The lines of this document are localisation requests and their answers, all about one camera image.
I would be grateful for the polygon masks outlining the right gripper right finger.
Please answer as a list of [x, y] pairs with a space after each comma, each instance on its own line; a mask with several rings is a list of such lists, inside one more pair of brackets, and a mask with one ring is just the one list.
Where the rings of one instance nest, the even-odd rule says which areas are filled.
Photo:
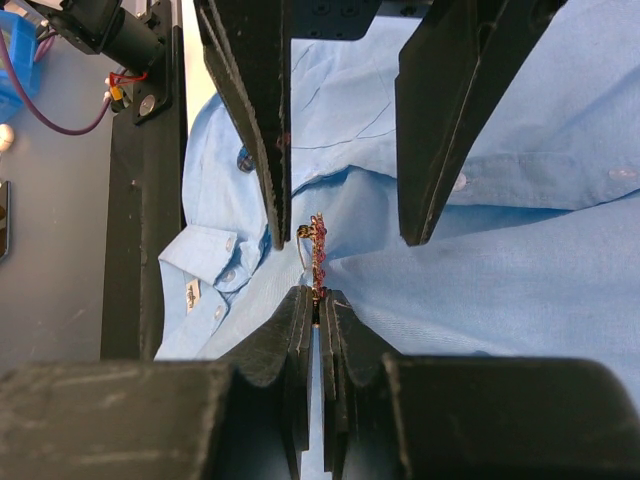
[[410, 356], [343, 293], [318, 307], [324, 468], [336, 479], [635, 479], [639, 416], [604, 365]]

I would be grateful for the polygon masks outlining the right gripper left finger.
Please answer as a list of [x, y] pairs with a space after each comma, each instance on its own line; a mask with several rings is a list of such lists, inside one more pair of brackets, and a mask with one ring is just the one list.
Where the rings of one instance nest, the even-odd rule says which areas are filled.
[[215, 361], [40, 363], [1, 381], [5, 479], [297, 479], [312, 294]]

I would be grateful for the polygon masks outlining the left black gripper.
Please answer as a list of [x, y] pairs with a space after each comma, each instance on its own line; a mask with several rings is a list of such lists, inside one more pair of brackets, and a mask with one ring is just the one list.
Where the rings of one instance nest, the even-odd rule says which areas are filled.
[[399, 230], [418, 246], [430, 240], [471, 147], [563, 5], [196, 1], [205, 65], [256, 165], [274, 248], [283, 249], [291, 228], [291, 36], [355, 41], [377, 16], [425, 15], [401, 49], [395, 81]]

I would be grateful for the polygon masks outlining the red maple leaf brooch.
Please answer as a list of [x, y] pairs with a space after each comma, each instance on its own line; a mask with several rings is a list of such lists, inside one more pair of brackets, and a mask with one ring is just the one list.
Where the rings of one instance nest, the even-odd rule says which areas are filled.
[[324, 279], [326, 273], [323, 264], [326, 259], [326, 235], [327, 229], [321, 212], [312, 215], [310, 223], [300, 225], [296, 231], [298, 254], [303, 268], [306, 268], [306, 265], [302, 255], [301, 241], [310, 240], [312, 244], [310, 269], [312, 273], [312, 298], [315, 304], [318, 304], [325, 295]]

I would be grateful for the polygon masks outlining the blue button-up shirt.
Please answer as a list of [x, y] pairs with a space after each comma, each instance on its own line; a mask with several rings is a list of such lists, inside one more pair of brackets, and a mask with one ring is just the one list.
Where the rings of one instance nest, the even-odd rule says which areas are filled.
[[639, 394], [639, 5], [571, 1], [471, 149], [425, 245], [398, 233], [394, 103], [409, 20], [293, 43], [293, 218], [406, 354], [571, 356]]

